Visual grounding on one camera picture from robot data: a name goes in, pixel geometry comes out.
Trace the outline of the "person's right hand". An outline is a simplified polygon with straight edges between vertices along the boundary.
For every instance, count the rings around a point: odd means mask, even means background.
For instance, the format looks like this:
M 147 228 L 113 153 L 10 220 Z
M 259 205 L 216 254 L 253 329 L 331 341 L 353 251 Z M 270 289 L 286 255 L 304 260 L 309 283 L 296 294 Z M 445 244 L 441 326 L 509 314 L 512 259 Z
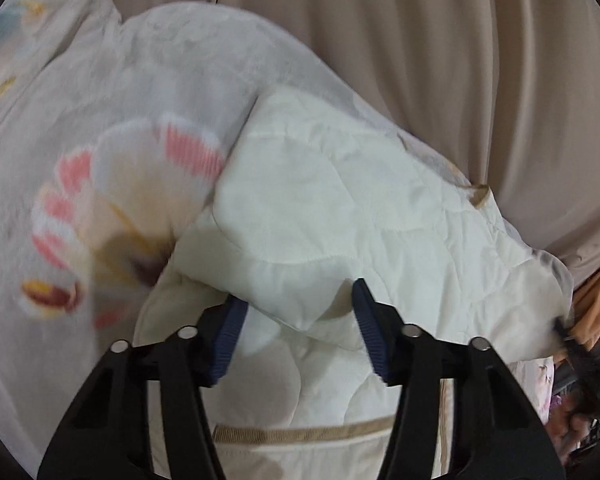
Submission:
M 592 418 L 578 413 L 581 395 L 577 391 L 564 394 L 550 407 L 550 417 L 545 425 L 552 440 L 557 456 L 563 465 L 569 462 L 569 456 L 588 436 Z

